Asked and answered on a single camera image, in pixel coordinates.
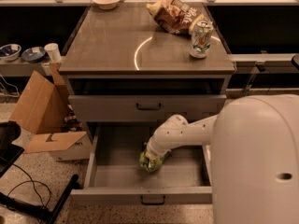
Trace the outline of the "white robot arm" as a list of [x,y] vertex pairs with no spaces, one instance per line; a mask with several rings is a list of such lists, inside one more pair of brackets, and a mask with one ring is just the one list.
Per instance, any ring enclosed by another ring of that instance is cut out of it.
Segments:
[[210,118],[174,115],[146,156],[210,146],[214,224],[299,224],[299,96],[251,95]]

